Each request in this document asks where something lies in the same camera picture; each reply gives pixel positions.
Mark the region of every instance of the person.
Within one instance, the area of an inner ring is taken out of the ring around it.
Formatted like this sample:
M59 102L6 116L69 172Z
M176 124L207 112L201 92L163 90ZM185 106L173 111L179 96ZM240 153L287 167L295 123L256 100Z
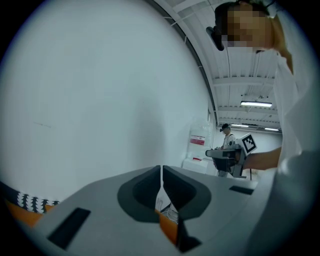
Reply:
M299 25L284 9L271 17L261 2L252 0L223 3L214 13L215 36L221 44L227 38L228 45L256 53L274 50L278 55L273 92L282 145L273 151L248 155L243 169L276 168L284 159L300 155L302 149L318 150L319 135L304 136L304 126L319 126L319 118L312 118L319 107L319 63Z
M224 125L222 125L220 132L223 132L224 139L223 139L223 145L220 147L221 150L227 150L228 146L230 145L230 143L235 142L236 141L236 137L235 135L231 132L231 128L229 126L229 124L225 123ZM219 177L227 177L227 172L223 171L223 170L218 170L218 176Z

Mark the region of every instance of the white ceiling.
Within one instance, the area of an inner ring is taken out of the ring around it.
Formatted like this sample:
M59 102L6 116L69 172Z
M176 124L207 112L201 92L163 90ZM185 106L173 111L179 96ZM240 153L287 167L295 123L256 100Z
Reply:
M202 63L213 95L217 124L280 128L273 81L277 53L216 49L206 32L215 25L214 9L230 0L154 0L178 24ZM270 102L270 108L241 107L241 101Z

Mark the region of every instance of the red and white label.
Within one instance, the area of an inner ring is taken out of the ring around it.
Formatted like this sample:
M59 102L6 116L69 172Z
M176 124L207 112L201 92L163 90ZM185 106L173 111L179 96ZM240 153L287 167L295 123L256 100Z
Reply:
M205 137L191 135L190 143L203 146L205 144L205 139L206 139Z

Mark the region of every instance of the forearm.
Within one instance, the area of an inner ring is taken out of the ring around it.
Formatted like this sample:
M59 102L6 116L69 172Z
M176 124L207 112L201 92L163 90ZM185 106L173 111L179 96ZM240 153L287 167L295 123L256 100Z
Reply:
M263 153L249 154L244 162L243 169L267 170L278 166L281 147Z

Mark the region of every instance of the fluorescent light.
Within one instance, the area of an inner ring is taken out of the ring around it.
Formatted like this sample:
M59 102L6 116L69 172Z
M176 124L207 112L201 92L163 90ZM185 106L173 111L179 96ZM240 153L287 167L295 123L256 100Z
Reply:
M258 102L258 101L241 101L242 106L255 106L255 107L267 107L270 108L272 103Z
M243 125L243 124L231 124L232 126L239 126L239 127L249 127L249 125Z
M275 132L278 132L279 129L272 129L272 128L264 128L265 130L268 130L268 131L275 131Z

